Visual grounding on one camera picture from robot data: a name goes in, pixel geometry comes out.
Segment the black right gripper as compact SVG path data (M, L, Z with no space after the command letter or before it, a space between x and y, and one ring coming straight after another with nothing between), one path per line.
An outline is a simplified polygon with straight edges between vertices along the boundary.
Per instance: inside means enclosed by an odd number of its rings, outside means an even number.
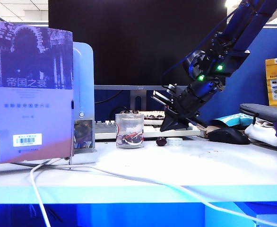
M208 125L199 118L199 109L212 96L223 90L220 79L195 80L184 90L177 85L169 85L170 102L165 108L165 117L160 131L188 129L190 123L206 128Z

